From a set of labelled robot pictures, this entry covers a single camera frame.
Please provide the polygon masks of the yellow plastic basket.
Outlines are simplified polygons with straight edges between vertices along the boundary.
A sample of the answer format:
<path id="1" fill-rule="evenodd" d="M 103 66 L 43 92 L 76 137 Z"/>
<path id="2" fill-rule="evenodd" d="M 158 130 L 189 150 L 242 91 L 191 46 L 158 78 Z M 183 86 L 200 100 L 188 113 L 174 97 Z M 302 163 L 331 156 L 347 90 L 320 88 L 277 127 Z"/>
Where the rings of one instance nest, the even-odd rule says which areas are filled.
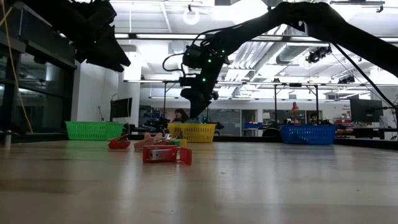
<path id="1" fill-rule="evenodd" d="M 216 124 L 200 123 L 169 123 L 169 134 L 172 138 L 177 138 L 179 132 L 183 132 L 187 142 L 213 142 Z"/>

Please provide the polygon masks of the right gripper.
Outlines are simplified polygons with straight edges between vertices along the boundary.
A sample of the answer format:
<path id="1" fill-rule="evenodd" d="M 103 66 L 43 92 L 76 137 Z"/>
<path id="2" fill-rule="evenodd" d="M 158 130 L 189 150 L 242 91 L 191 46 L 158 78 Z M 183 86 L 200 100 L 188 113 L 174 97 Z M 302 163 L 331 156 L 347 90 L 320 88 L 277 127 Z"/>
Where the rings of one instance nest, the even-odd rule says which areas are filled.
<path id="1" fill-rule="evenodd" d="M 188 45 L 183 54 L 182 64 L 192 69 L 200 69 L 200 73 L 184 74 L 180 78 L 180 86 L 184 88 L 180 96 L 190 101 L 190 117 L 196 118 L 211 103 L 217 100 L 218 94 L 213 90 L 217 84 L 218 75 L 224 64 L 229 65 L 228 56 L 224 50 L 219 54 L 208 46 Z"/>

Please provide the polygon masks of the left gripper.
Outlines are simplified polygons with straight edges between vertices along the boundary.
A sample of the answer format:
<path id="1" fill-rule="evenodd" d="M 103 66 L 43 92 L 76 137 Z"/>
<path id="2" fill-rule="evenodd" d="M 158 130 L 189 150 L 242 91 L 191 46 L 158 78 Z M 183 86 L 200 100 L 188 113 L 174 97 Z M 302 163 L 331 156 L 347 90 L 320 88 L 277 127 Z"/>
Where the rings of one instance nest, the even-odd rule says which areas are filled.
<path id="1" fill-rule="evenodd" d="M 114 36 L 114 26 L 110 26 L 116 17 L 110 1 L 67 0 L 67 3 L 74 19 L 75 33 L 70 39 L 75 44 L 75 58 L 115 72 L 123 72 L 123 66 L 130 66 L 130 60 Z"/>

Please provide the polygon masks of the dark glass partition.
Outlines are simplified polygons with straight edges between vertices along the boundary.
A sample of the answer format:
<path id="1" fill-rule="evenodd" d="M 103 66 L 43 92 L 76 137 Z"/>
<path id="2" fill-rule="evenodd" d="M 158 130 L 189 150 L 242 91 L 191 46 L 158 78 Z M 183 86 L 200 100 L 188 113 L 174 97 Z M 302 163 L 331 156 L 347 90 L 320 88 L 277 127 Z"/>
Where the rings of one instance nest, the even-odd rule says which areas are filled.
<path id="1" fill-rule="evenodd" d="M 23 2 L 0 0 L 0 136 L 66 130 L 74 47 Z"/>

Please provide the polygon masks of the green plastic basket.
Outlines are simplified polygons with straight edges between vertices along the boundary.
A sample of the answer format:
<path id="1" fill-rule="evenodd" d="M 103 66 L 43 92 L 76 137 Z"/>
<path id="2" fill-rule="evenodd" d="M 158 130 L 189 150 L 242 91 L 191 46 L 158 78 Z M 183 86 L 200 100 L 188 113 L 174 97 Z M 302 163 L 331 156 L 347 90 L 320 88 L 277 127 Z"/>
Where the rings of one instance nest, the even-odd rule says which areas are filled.
<path id="1" fill-rule="evenodd" d="M 124 128 L 122 123 L 66 121 L 69 140 L 109 141 L 119 137 Z"/>

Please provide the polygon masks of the black aluminium table frame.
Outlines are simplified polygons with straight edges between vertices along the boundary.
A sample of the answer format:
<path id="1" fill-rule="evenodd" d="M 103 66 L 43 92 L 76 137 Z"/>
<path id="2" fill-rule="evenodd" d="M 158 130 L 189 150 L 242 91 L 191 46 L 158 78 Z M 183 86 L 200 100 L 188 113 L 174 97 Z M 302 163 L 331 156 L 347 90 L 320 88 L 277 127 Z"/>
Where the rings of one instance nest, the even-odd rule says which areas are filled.
<path id="1" fill-rule="evenodd" d="M 66 133 L 34 133 L 34 134 L 11 134 L 12 143 L 26 142 L 45 142 L 45 141 L 66 141 L 69 140 Z M 249 137 L 249 136 L 215 136 L 214 142 L 282 142 L 273 137 Z M 398 151 L 398 141 L 388 141 L 379 139 L 353 139 L 335 138 L 334 144 L 353 147 L 368 147 L 390 151 Z"/>

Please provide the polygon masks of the black ceiling spotlight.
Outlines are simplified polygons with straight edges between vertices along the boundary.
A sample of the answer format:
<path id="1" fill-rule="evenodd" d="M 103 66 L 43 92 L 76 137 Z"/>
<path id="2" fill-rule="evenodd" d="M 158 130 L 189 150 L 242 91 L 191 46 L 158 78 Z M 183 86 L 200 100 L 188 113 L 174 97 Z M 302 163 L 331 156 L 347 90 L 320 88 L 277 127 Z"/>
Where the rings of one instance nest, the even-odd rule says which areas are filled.
<path id="1" fill-rule="evenodd" d="M 317 47 L 309 51 L 309 54 L 305 57 L 305 61 L 308 63 L 317 63 L 327 55 L 331 54 L 331 47 Z"/>

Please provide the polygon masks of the blue plastic basket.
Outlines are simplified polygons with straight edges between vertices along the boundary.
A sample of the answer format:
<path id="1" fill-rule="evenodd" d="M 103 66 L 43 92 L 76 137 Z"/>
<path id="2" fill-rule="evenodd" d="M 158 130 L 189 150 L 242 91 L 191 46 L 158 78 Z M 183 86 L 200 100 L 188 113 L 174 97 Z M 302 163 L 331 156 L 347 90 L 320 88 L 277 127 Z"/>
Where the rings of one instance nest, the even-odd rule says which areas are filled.
<path id="1" fill-rule="evenodd" d="M 335 125 L 285 125 L 280 128 L 280 133 L 286 144 L 330 145 L 334 142 L 336 129 Z"/>

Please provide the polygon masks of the silver ceiling duct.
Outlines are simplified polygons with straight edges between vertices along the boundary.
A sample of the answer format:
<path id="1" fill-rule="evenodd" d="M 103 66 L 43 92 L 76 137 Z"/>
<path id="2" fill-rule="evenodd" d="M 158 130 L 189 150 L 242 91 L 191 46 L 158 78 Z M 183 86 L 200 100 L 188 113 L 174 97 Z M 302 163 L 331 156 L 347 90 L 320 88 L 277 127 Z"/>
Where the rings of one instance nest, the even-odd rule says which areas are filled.
<path id="1" fill-rule="evenodd" d="M 228 57 L 231 64 L 221 69 L 215 91 L 221 98 L 259 98 L 310 48 L 301 42 L 246 42 Z"/>

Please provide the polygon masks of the red mini stapler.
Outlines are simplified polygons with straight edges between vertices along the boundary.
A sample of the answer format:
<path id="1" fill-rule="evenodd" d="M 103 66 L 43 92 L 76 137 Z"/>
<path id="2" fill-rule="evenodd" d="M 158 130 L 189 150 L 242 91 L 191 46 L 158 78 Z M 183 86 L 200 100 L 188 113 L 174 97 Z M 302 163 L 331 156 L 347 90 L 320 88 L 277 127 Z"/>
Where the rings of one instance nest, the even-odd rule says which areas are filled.
<path id="1" fill-rule="evenodd" d="M 192 165 L 192 150 L 186 147 L 175 145 L 156 145 L 145 146 L 142 151 L 142 162 L 144 164 L 181 162 L 186 165 Z"/>
<path id="2" fill-rule="evenodd" d="M 128 134 L 124 134 L 120 137 L 110 140 L 108 143 L 108 147 L 110 149 L 120 149 L 120 150 L 129 148 L 131 142 L 130 140 L 128 140 L 128 136 L 129 136 Z"/>

